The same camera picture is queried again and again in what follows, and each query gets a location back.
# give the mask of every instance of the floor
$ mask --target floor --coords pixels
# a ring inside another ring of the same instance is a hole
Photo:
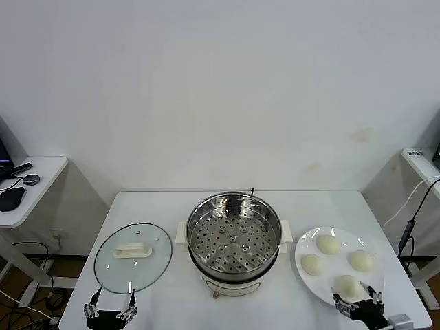
[[[31,259],[36,265],[40,265],[43,262],[42,259]],[[6,263],[4,261],[0,261],[0,269]],[[52,276],[66,276],[66,277],[78,277],[83,269],[85,261],[77,261],[77,260],[55,260],[52,265],[49,274]],[[22,294],[23,289],[30,282],[29,276],[25,275],[21,270],[13,267],[8,272],[6,277],[0,283],[0,289],[10,295],[13,298],[19,298]],[[72,290],[67,291],[67,301],[70,295],[72,294]],[[34,300],[32,301],[32,307],[46,313],[49,316],[61,316],[64,312],[67,301],[60,306],[56,311],[50,311],[46,308],[45,298],[50,292],[50,288],[40,288],[38,289]],[[51,302],[54,305],[61,303],[61,293],[54,294],[51,297]],[[34,322],[43,318],[43,316],[39,313],[31,311],[29,309],[24,308],[14,308],[14,314],[10,315],[12,311],[14,303],[6,298],[4,295],[0,294],[0,330],[17,330],[22,329],[23,326],[28,325],[30,322]],[[35,324],[32,327],[32,330],[39,329],[51,329],[51,327],[45,327],[47,324]]]

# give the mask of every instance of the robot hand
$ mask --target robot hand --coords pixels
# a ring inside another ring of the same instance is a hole
[[[84,314],[87,319],[87,326],[92,330],[121,330],[136,315],[135,290],[131,292],[129,308],[125,311],[96,311],[96,304],[101,293],[100,288],[92,297],[89,304],[84,305]]]
[[[341,298],[334,288],[331,288],[336,309],[354,321],[362,321],[370,330],[395,329],[412,330],[413,322],[406,314],[391,316],[388,320],[384,317],[384,304],[382,292],[377,293],[371,286],[360,282],[371,299],[357,302],[348,302]]]

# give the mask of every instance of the glass lid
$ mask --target glass lid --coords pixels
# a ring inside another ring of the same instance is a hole
[[[140,291],[165,272],[173,255],[168,234],[152,223],[119,229],[101,245],[95,258],[96,280],[116,294]]]

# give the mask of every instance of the wall socket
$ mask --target wall socket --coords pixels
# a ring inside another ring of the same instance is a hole
[[[66,235],[65,231],[61,228],[50,228],[49,232],[54,239],[60,239]]]

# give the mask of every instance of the dough ball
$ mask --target dough ball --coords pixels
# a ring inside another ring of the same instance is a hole
[[[358,298],[362,295],[364,288],[359,280],[352,275],[342,275],[336,279],[336,292],[345,298]]]
[[[359,250],[351,254],[350,264],[359,272],[369,272],[374,268],[374,256],[367,251]]]
[[[321,275],[324,270],[322,258],[316,254],[306,254],[302,256],[301,265],[308,275]]]
[[[317,246],[325,254],[338,254],[340,252],[338,240],[331,235],[319,236]]]

